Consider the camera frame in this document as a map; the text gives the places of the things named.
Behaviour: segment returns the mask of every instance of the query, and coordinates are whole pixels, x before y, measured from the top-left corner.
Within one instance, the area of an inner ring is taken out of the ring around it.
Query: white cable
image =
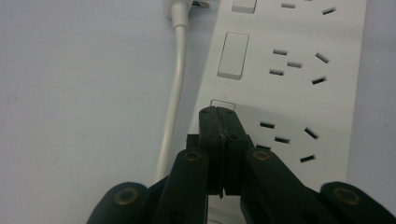
[[[171,152],[172,137],[177,120],[178,105],[183,86],[184,69],[186,64],[186,41],[188,27],[189,7],[183,2],[175,2],[172,5],[172,21],[176,30],[176,62],[169,103],[166,110],[161,141],[159,159],[155,182],[167,175],[167,165]]]

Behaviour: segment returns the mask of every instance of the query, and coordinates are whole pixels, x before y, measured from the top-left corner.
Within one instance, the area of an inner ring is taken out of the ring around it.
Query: white power strip
[[[190,133],[202,108],[229,107],[309,188],[345,181],[365,9],[365,0],[222,0]],[[241,223],[239,210],[237,198],[211,199],[208,216]]]

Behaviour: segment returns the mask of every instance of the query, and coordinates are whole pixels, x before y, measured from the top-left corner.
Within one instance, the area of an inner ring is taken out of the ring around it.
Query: power switch
[[[233,12],[253,14],[256,0],[233,0]]]
[[[248,35],[227,33],[221,54],[218,77],[240,80],[248,47]]]

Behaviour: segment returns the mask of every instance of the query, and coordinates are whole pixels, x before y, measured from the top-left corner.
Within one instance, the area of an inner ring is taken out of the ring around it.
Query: power strip
[[[228,107],[309,188],[345,181],[365,9],[365,0],[222,0],[190,133],[202,108]],[[237,197],[211,198],[208,217],[242,223],[239,210]]]

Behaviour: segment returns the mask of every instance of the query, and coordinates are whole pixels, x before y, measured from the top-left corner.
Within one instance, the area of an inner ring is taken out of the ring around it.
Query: power socket
[[[366,1],[257,0],[254,13],[221,1],[198,93],[233,109],[257,147],[273,150],[311,189],[345,181]],[[248,35],[240,80],[218,77],[228,33]],[[211,200],[209,217],[241,223],[234,203]]]

